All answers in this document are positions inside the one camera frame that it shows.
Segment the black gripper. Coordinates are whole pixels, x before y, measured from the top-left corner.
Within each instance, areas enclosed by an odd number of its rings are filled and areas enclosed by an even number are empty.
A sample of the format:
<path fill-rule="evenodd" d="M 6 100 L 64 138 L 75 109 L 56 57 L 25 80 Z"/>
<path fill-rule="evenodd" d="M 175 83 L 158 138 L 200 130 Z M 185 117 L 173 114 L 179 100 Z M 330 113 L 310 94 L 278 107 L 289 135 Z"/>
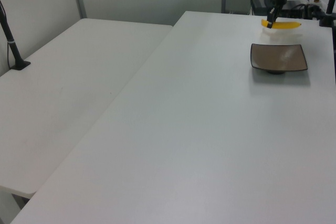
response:
<path fill-rule="evenodd" d="M 272 28 L 287 0 L 270 0 L 271 7 L 267 15 L 267 28 Z"/>

